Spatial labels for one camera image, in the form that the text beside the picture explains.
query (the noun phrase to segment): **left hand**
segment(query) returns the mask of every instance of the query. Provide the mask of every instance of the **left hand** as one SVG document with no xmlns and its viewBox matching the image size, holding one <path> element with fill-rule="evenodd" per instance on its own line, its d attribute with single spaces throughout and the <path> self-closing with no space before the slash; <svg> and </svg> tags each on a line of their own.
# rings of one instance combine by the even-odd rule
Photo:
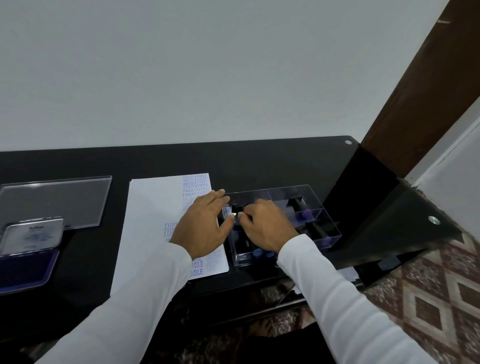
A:
<svg viewBox="0 0 480 364">
<path fill-rule="evenodd" d="M 217 215 L 230 200 L 225 190 L 211 191 L 195 199 L 173 231 L 171 243 L 185 248 L 192 260 L 206 256 L 223 244 L 233 228 L 234 215 L 217 226 Z"/>
</svg>

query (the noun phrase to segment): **hand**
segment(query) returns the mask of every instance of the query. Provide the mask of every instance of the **hand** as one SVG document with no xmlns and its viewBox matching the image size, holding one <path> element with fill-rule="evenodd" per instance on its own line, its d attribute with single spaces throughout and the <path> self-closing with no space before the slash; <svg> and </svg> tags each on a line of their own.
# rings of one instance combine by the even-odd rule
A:
<svg viewBox="0 0 480 364">
<path fill-rule="evenodd" d="M 245 206 L 238 216 L 240 225 L 252 243 L 265 250 L 279 253 L 287 241 L 298 235 L 283 211 L 273 201 L 260 198 L 254 205 Z"/>
<path fill-rule="evenodd" d="M 190 254 L 192 260 L 213 252 L 223 244 L 233 228 L 234 216 L 217 226 L 217 215 L 230 200 L 225 190 L 212 191 L 195 199 L 173 231 L 171 243 L 180 245 Z"/>
</svg>

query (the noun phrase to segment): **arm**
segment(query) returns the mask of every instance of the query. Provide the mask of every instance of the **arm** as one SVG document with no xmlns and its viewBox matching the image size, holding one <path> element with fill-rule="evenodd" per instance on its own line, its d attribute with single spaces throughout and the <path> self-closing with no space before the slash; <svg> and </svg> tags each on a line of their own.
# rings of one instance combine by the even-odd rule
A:
<svg viewBox="0 0 480 364">
<path fill-rule="evenodd" d="M 137 364 L 172 297 L 192 274 L 192 260 L 218 248 L 233 228 L 233 216 L 218 227 L 229 197 L 224 190 L 198 197 L 180 219 L 170 243 L 159 247 L 133 279 L 92 311 L 39 364 Z"/>
<path fill-rule="evenodd" d="M 176 244 L 162 243 L 130 282 L 38 363 L 139 363 L 166 306 L 191 274 L 188 252 Z"/>
<path fill-rule="evenodd" d="M 386 314 L 344 279 L 272 201 L 248 205 L 239 219 L 257 246 L 278 253 L 298 285 L 338 363 L 435 363 Z"/>
</svg>

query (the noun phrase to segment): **white sleeve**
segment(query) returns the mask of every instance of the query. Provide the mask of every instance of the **white sleeve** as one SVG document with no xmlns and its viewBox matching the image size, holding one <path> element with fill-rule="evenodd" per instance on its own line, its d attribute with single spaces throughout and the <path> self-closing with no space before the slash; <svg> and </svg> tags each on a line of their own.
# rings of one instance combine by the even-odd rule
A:
<svg viewBox="0 0 480 364">
<path fill-rule="evenodd" d="M 278 264 L 298 285 L 339 364 L 435 363 L 343 278 L 306 235 L 289 240 Z"/>
<path fill-rule="evenodd" d="M 187 251 L 162 243 L 130 282 L 37 363 L 138 364 L 166 306 L 191 274 Z"/>
</svg>

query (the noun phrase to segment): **black desk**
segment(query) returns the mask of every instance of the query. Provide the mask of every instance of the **black desk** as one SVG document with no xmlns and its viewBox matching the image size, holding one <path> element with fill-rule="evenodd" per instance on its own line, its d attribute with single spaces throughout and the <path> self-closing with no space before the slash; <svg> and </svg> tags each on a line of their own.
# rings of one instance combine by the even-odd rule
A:
<svg viewBox="0 0 480 364">
<path fill-rule="evenodd" d="M 348 136 L 0 153 L 0 183 L 113 176 L 99 227 L 65 232 L 50 282 L 0 297 L 0 342 L 38 343 L 76 326 L 108 297 L 129 181 L 210 174 L 228 192 L 309 184 L 342 239 L 324 251 L 337 268 L 432 248 L 459 230 Z M 429 222 L 436 216 L 440 225 Z M 233 267 L 188 283 L 174 298 L 274 282 L 274 265 Z"/>
</svg>

